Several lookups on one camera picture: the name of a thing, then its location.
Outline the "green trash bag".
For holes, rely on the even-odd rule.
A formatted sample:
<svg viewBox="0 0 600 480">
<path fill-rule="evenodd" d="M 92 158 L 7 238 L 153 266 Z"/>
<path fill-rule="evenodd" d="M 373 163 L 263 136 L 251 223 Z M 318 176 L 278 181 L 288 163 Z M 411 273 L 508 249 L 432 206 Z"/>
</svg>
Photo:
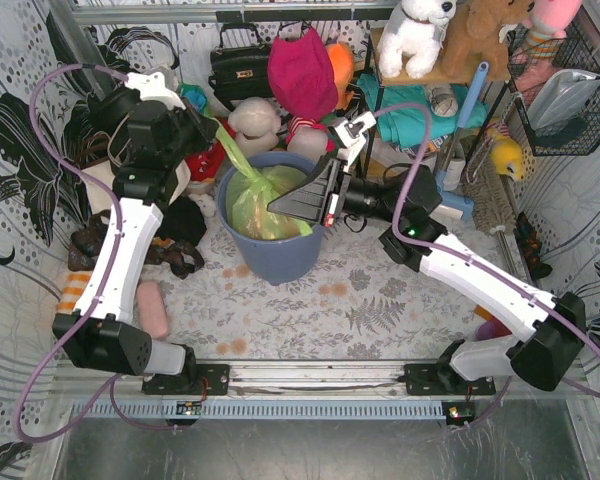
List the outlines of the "green trash bag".
<svg viewBox="0 0 600 480">
<path fill-rule="evenodd" d="M 306 174 L 295 167 L 275 165 L 256 168 L 228 131 L 219 125 L 216 139 L 223 146 L 236 172 L 227 183 L 225 209 L 230 227 L 255 240 L 286 240 L 313 232 L 308 221 L 271 213 L 267 207 L 297 187 Z"/>
</svg>

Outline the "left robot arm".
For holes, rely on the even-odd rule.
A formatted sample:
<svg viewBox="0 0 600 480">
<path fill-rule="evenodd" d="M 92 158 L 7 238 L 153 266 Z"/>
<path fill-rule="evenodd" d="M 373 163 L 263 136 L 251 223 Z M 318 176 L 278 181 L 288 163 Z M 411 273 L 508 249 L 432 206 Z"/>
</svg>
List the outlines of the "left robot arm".
<svg viewBox="0 0 600 480">
<path fill-rule="evenodd" d="M 127 120 L 130 159 L 112 182 L 107 233 L 90 281 L 52 331 L 74 366 L 124 375 L 181 376 L 194 360 L 181 345 L 133 324 L 136 288 L 152 239 L 178 187 L 176 170 L 206 149 L 217 124 L 166 87 L 142 87 Z"/>
</svg>

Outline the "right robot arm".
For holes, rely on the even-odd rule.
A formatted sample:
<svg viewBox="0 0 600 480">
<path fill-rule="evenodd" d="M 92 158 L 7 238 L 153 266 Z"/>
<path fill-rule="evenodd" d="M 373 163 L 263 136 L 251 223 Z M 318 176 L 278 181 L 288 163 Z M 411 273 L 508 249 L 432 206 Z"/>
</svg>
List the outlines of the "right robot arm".
<svg viewBox="0 0 600 480">
<path fill-rule="evenodd" d="M 325 157 L 267 209 L 325 227 L 342 214 L 396 220 L 398 226 L 380 237 L 395 263 L 454 288 L 509 331 L 500 338 L 453 342 L 436 363 L 442 388 L 452 391 L 463 381 L 515 375 L 539 390 L 555 390 L 583 347 L 583 301 L 572 293 L 556 297 L 541 291 L 477 256 L 432 218 L 440 203 L 425 166 L 376 183 L 352 177 L 342 161 Z"/>
</svg>

